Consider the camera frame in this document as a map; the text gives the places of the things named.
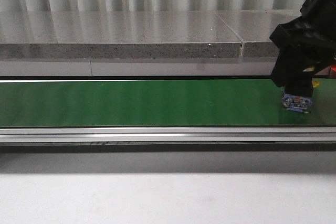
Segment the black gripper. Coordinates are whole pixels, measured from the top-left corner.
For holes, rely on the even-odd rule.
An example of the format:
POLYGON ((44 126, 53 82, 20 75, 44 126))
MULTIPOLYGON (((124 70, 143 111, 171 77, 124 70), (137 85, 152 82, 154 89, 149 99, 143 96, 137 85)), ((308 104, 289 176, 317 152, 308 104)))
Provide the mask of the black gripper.
POLYGON ((306 0, 300 12, 270 35, 280 49, 270 75, 277 87, 311 88, 312 77, 335 64, 335 0, 306 0))

